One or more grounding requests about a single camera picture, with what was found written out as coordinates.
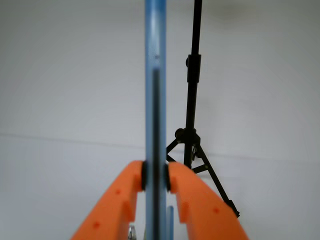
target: blue blade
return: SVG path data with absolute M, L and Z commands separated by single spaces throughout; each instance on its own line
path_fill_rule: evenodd
M 166 239 L 166 1 L 145 0 L 146 239 Z

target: orange plastic part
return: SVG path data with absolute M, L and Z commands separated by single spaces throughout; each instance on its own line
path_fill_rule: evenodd
M 185 165 L 170 162 L 171 193 L 189 240 L 248 240 L 232 209 Z
M 142 191 L 142 161 L 131 162 L 97 202 L 72 240 L 125 240 Z

